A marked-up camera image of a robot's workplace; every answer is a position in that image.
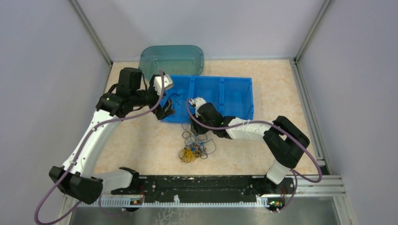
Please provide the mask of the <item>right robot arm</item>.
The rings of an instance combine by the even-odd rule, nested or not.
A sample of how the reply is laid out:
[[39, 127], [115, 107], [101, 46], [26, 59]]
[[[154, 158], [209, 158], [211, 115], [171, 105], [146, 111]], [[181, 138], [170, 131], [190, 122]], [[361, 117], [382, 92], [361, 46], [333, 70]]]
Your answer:
[[268, 146], [275, 158], [264, 180], [264, 187], [270, 193], [282, 188], [283, 179], [297, 166], [310, 144], [309, 138], [284, 116], [272, 122], [223, 116], [202, 98], [189, 99], [186, 106], [195, 109], [195, 113], [189, 114], [189, 120], [191, 131], [196, 135], [212, 132], [219, 138], [245, 139]]

